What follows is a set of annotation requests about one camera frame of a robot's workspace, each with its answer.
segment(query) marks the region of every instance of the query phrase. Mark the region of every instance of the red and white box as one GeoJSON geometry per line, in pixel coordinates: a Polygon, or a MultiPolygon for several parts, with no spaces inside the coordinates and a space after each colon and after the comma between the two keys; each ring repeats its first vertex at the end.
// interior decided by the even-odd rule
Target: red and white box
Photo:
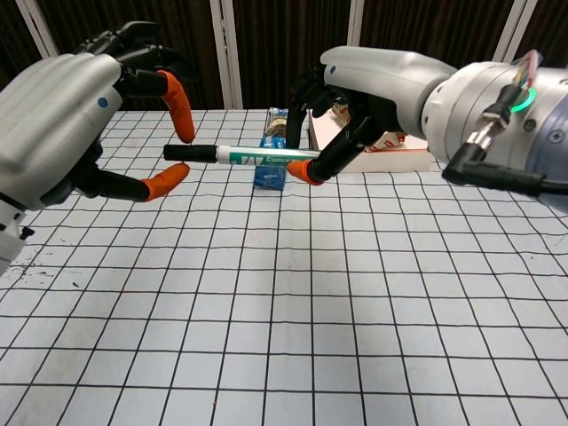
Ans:
{"type": "MultiPolygon", "coordinates": [[[[331,142],[343,127],[341,120],[331,111],[320,118],[314,118],[310,112],[310,137],[313,149],[321,151],[331,142]]],[[[432,155],[428,152],[428,143],[413,136],[405,136],[400,145],[395,133],[385,133],[378,146],[392,146],[383,149],[371,148],[361,153],[343,171],[426,171],[430,169],[432,155]]]]}

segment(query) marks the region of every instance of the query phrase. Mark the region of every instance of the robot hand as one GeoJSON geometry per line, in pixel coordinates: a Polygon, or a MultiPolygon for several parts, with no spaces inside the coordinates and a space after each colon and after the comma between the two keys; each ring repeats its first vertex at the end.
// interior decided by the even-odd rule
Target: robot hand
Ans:
{"type": "Polygon", "coordinates": [[[288,171],[313,185],[339,173],[385,131],[428,141],[447,163],[443,177],[515,191],[568,211],[568,70],[482,62],[456,70],[407,51],[336,47],[292,84],[288,145],[297,146],[307,108],[319,116],[341,99],[351,121],[318,158],[288,171]]]}
{"type": "Polygon", "coordinates": [[[162,97],[179,138],[194,138],[190,104],[176,75],[198,77],[173,50],[142,43],[159,29],[135,21],[104,31],[73,54],[40,60],[0,92],[0,273],[33,233],[19,229],[27,209],[61,203],[74,190],[150,201],[189,173],[179,163],[138,180],[96,164],[99,136],[123,97],[162,97]]]}

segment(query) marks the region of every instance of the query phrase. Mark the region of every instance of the white grid mat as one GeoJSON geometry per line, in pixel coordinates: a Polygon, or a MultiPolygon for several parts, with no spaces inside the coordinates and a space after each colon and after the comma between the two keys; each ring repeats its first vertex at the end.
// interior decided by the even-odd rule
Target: white grid mat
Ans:
{"type": "MultiPolygon", "coordinates": [[[[195,112],[195,143],[257,146],[265,116],[195,112]]],[[[101,166],[168,165],[166,114],[115,118],[101,166]]],[[[568,425],[567,217],[438,166],[252,176],[194,164],[165,199],[30,215],[0,425],[568,425]]]]}

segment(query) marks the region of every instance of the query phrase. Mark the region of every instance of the metal connector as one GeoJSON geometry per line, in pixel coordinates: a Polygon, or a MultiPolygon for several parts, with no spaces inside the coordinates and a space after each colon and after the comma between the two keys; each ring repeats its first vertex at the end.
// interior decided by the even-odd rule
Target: metal connector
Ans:
{"type": "Polygon", "coordinates": [[[487,151],[495,137],[502,134],[503,131],[503,126],[498,120],[490,121],[480,130],[472,131],[466,143],[475,144],[484,151],[487,151]]]}

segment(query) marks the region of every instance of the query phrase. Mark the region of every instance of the orange fingertip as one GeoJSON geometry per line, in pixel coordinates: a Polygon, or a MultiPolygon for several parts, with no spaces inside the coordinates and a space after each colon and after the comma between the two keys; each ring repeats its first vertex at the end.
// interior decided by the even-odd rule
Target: orange fingertip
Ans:
{"type": "Polygon", "coordinates": [[[321,185],[323,182],[316,182],[315,180],[311,180],[308,176],[308,164],[310,164],[311,160],[303,160],[290,162],[288,164],[288,173],[292,175],[294,178],[298,178],[303,180],[304,182],[310,185],[321,185]]]}
{"type": "Polygon", "coordinates": [[[178,186],[189,174],[189,166],[182,162],[168,167],[162,173],[149,179],[141,179],[146,184],[150,194],[146,201],[163,197],[178,186]]]}
{"type": "Polygon", "coordinates": [[[195,126],[193,125],[192,108],[184,87],[168,71],[161,69],[158,73],[165,75],[168,79],[168,92],[162,96],[162,99],[168,106],[177,136],[182,142],[189,144],[195,139],[195,126]]]}

